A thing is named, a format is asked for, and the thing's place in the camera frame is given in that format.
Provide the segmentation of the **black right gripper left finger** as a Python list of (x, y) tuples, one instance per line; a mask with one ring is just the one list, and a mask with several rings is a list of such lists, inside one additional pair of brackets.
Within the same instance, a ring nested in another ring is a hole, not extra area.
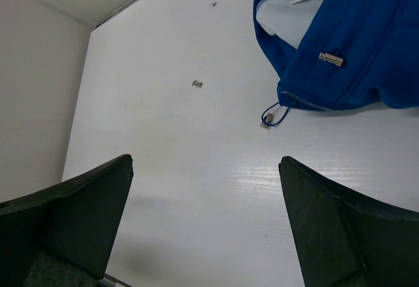
[(134, 177), (131, 155), (1, 203), (2, 286), (97, 286)]

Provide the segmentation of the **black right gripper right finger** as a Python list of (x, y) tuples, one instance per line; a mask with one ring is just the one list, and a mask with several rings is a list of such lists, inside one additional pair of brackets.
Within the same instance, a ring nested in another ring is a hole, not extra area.
[(417, 286), (418, 213), (330, 180), (292, 157), (279, 167), (305, 286)]

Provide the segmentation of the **blue zip jacket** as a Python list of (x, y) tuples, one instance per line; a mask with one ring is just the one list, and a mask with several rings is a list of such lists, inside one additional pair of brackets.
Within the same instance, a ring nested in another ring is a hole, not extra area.
[(418, 106), (418, 0), (253, 0), (253, 23), (278, 106)]

